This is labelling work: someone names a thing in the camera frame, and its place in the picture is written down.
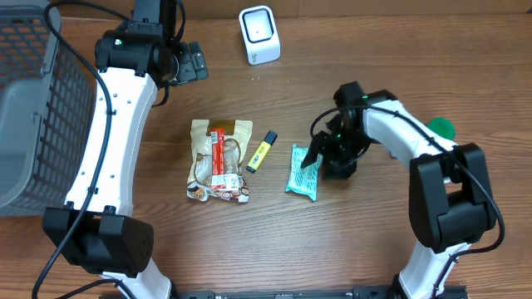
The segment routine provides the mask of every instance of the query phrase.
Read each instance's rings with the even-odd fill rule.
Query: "table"
[[[63,20],[68,41],[90,61],[113,21]],[[322,181],[316,203],[286,194],[292,144],[334,107],[343,83],[388,89],[419,120],[451,120],[461,144],[484,151],[507,238],[495,252],[464,257],[448,282],[471,298],[532,297],[532,17],[462,15],[277,20],[281,59],[249,66],[237,20],[187,22],[210,78],[171,90],[146,122],[134,182],[134,217],[155,230],[153,258],[181,291],[273,291],[388,284],[408,262],[415,236],[408,174],[373,145],[348,181]],[[236,205],[185,196],[193,119],[254,122],[246,162],[268,130],[278,139]],[[496,230],[475,246],[487,245]],[[0,218],[0,298],[28,298],[54,246],[40,218]],[[41,298],[98,277],[60,257]],[[79,298],[114,292],[98,287]]]

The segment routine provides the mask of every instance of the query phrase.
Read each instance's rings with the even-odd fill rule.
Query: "green round object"
[[[456,137],[455,126],[443,117],[437,117],[431,120],[427,127],[447,140],[454,140]]]

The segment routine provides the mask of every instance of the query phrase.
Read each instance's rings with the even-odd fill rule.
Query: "wooden table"
[[[187,22],[210,78],[173,88],[148,117],[134,183],[135,218],[155,229],[153,258],[181,291],[272,291],[388,284],[416,241],[408,222],[408,174],[373,145],[348,181],[319,183],[318,201],[286,194],[292,144],[334,107],[343,83],[388,89],[421,121],[443,116],[457,142],[487,157],[507,238],[495,252],[464,257],[448,282],[471,298],[532,297],[532,17],[530,15],[279,19],[281,59],[249,66],[236,20]],[[64,20],[63,33],[91,61],[116,22]],[[236,205],[185,197],[190,122],[254,122],[246,160],[268,130],[278,140]],[[496,237],[488,232],[476,247]],[[28,298],[54,250],[40,218],[0,219],[0,297]],[[57,297],[96,280],[62,257],[42,287]],[[80,298],[113,292],[100,287]]]

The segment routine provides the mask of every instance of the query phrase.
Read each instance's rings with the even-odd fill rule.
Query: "gray bin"
[[[61,207],[80,167],[94,94],[48,31],[45,0],[0,4],[0,215]],[[61,18],[50,11],[56,29]]]

